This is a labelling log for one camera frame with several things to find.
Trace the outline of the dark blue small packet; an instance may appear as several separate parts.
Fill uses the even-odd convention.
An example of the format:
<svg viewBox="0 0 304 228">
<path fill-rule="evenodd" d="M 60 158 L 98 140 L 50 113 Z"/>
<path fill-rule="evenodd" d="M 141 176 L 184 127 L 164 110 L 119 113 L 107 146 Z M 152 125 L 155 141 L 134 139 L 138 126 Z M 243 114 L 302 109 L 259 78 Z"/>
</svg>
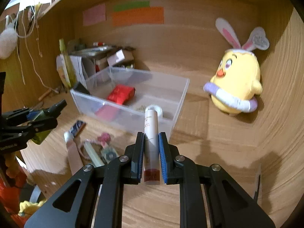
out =
<svg viewBox="0 0 304 228">
<path fill-rule="evenodd" d="M 73 137 L 77 137 L 81 133 L 81 131 L 84 129 L 85 126 L 86 126 L 86 122 L 84 122 L 82 120 L 77 120 L 74 123 L 74 125 L 71 127 L 69 132 L 72 133 Z"/>
</svg>

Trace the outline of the tan tube white cap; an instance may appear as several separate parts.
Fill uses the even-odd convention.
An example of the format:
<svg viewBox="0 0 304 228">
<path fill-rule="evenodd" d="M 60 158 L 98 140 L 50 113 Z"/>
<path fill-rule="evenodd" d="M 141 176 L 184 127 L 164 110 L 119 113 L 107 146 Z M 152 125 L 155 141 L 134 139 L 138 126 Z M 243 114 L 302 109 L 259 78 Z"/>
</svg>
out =
<svg viewBox="0 0 304 228">
<path fill-rule="evenodd" d="M 76 174 L 83 167 L 83 162 L 81 160 L 80 154 L 78 152 L 77 145 L 74 141 L 74 136 L 71 132 L 64 133 L 64 140 L 67 149 L 67 159 L 71 169 L 72 175 Z"/>
</svg>

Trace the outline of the white cream tube red cap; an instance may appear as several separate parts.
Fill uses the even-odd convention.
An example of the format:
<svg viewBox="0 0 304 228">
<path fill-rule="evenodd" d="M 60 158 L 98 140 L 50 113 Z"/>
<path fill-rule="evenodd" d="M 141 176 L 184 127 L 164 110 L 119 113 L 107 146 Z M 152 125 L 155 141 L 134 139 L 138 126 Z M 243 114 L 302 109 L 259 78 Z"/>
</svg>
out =
<svg viewBox="0 0 304 228">
<path fill-rule="evenodd" d="M 145 110 L 144 120 L 144 183 L 160 184 L 158 113 L 155 105 Z"/>
</svg>

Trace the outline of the red foil packet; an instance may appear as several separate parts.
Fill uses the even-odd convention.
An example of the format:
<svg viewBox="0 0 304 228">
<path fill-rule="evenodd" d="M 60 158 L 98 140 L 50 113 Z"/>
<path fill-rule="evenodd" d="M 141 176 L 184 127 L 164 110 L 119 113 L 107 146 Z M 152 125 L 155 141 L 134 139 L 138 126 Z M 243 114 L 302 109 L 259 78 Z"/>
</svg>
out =
<svg viewBox="0 0 304 228">
<path fill-rule="evenodd" d="M 108 95 L 107 100 L 118 105 L 123 105 L 124 103 L 131 100 L 135 95 L 135 88 L 131 86 L 125 86 L 118 84 Z"/>
</svg>

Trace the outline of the white tape roll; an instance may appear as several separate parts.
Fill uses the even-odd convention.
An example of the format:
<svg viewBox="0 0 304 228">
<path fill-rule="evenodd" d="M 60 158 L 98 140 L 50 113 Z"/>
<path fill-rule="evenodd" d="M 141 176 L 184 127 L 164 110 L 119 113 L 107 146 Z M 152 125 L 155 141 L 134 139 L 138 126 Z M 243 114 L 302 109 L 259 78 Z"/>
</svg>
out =
<svg viewBox="0 0 304 228">
<path fill-rule="evenodd" d="M 149 110 L 154 110 L 156 111 L 157 115 L 158 115 L 158 118 L 163 118 L 163 110 L 160 106 L 158 105 L 155 105 L 155 104 L 152 104 L 152 105 L 149 105 L 146 107 L 145 109 L 145 113 Z"/>
</svg>

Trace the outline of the beige 4B eraser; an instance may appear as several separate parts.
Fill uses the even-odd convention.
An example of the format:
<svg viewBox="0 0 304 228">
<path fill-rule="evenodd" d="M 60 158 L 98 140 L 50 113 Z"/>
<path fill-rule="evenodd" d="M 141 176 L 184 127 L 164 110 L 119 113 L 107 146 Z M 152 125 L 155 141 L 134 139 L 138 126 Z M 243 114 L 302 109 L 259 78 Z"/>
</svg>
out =
<svg viewBox="0 0 304 228">
<path fill-rule="evenodd" d="M 135 108 L 135 111 L 141 112 L 141 113 L 144 113 L 145 110 L 146 110 L 146 106 L 145 105 L 141 105 L 140 107 Z"/>
</svg>

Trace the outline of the yellow spray bottle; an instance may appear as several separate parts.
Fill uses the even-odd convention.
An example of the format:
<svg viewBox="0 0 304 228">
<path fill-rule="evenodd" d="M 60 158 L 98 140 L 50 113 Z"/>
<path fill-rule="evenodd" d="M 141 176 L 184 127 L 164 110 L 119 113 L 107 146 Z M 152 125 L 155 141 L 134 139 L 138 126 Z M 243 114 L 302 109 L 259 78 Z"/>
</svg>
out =
<svg viewBox="0 0 304 228">
<path fill-rule="evenodd" d="M 65 75 L 65 80 L 67 82 L 68 87 L 71 89 L 76 84 L 77 78 L 76 78 L 76 74 L 75 74 L 75 70 L 74 70 L 74 66 L 72 64 L 71 58 L 67 53 L 63 38 L 61 38 L 59 40 L 59 48 L 60 48 L 62 58 L 63 58 L 62 67 L 63 67 L 63 71 L 64 71 L 64 75 Z"/>
</svg>

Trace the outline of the stack of papers and boxes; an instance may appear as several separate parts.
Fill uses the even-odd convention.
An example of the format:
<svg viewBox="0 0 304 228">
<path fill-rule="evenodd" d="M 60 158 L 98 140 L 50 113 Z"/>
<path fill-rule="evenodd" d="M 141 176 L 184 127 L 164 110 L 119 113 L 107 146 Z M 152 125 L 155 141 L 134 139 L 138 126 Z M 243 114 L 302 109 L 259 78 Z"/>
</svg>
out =
<svg viewBox="0 0 304 228">
<path fill-rule="evenodd" d="M 83 48 L 83 49 L 76 49 L 77 45 L 72 44 L 74 48 L 73 51 L 71 49 L 67 49 L 67 53 L 71 58 L 72 64 L 74 66 L 77 82 L 79 81 L 82 84 L 85 84 L 85 81 L 93 76 L 94 74 L 102 71 L 103 69 L 110 67 L 107 58 L 115 54 L 121 49 L 127 50 L 132 52 L 135 51 L 135 48 L 131 46 L 116 46 L 116 45 L 108 45 L 105 44 L 103 46 L 98 47 L 91 47 L 91 48 Z M 132 61 L 124 62 L 121 64 L 117 64 L 111 67 L 122 67 L 122 68 L 134 68 L 135 64 Z M 56 65 L 57 65 L 57 72 L 59 77 L 62 81 L 64 87 L 68 88 L 67 82 L 65 80 L 65 75 L 63 71 L 63 58 L 62 54 L 57 56 L 56 58 Z"/>
</svg>

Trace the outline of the clear plastic storage bin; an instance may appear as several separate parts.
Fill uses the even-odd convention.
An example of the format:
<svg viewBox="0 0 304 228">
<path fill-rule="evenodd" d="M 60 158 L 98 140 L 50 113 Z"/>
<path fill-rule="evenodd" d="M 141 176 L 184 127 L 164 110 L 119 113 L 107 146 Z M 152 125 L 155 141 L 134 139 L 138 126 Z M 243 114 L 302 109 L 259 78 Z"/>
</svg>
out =
<svg viewBox="0 0 304 228">
<path fill-rule="evenodd" d="M 71 95 L 80 113 L 133 134 L 144 130 L 145 113 L 135 108 L 158 105 L 163 110 L 163 118 L 158 119 L 159 131 L 171 136 L 189 83 L 187 78 L 170 74 L 107 67 L 73 88 Z M 134 97 L 123 105 L 107 100 L 118 84 L 135 88 Z"/>
</svg>

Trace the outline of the red white marker pen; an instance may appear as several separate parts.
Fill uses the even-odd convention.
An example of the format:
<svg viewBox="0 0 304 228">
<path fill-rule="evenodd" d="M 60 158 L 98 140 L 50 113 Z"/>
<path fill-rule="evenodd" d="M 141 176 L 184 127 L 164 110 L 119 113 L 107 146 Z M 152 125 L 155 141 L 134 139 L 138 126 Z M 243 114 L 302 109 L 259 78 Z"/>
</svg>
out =
<svg viewBox="0 0 304 228">
<path fill-rule="evenodd" d="M 93 43 L 94 47 L 103 46 L 103 45 L 105 45 L 105 43 L 103 43 L 103 42 L 94 42 Z"/>
</svg>

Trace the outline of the white fluffy pompom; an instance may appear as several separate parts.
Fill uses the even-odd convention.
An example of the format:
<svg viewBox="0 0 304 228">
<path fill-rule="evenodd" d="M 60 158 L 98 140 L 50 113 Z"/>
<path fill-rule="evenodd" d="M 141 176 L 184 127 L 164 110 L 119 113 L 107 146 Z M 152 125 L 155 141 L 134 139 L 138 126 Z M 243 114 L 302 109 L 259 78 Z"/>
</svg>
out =
<svg viewBox="0 0 304 228">
<path fill-rule="evenodd" d="M 0 35 L 0 58 L 8 58 L 17 45 L 17 33 L 13 28 L 6 28 Z"/>
</svg>

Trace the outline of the pink sticky note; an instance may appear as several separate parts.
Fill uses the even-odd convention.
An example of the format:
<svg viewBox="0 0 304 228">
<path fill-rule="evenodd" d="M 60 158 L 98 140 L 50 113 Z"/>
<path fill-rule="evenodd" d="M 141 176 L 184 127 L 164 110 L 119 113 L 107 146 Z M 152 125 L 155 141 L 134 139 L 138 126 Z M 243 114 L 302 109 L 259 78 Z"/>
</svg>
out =
<svg viewBox="0 0 304 228">
<path fill-rule="evenodd" d="M 98 4 L 82 12 L 83 26 L 91 26 L 106 21 L 106 5 Z"/>
</svg>

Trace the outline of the yellow chick plush toy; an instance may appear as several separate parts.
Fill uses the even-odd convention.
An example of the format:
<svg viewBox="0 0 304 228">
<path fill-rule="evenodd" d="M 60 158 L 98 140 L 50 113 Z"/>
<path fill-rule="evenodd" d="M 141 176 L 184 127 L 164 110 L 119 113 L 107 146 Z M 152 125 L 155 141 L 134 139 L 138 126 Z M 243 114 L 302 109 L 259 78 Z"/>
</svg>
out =
<svg viewBox="0 0 304 228">
<path fill-rule="evenodd" d="M 232 49 L 225 51 L 216 74 L 203 86 L 203 90 L 224 113 L 237 115 L 254 112 L 258 107 L 255 96 L 260 95 L 263 88 L 260 65 L 253 51 L 269 48 L 265 30 L 262 27 L 254 28 L 247 42 L 241 45 L 228 21 L 219 17 L 215 26 Z"/>
</svg>

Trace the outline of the orange sticky note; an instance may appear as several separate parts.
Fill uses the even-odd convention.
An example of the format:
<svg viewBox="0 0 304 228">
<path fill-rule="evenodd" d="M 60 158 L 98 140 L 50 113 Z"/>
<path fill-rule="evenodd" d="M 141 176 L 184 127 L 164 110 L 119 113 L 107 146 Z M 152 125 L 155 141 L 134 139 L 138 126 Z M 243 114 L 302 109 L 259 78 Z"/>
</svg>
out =
<svg viewBox="0 0 304 228">
<path fill-rule="evenodd" d="M 143 7 L 112 13 L 112 25 L 114 27 L 163 23 L 163 7 Z"/>
</svg>

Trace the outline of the green sticky note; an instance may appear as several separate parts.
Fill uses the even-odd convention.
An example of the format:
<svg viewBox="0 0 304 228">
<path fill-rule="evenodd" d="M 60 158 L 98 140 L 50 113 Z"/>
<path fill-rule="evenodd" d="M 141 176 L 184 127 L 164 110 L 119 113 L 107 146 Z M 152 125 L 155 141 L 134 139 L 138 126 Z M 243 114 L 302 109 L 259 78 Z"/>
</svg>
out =
<svg viewBox="0 0 304 228">
<path fill-rule="evenodd" d="M 125 3 L 116 4 L 113 8 L 114 12 L 120 12 L 125 10 L 145 8 L 150 6 L 150 1 L 127 1 Z"/>
</svg>

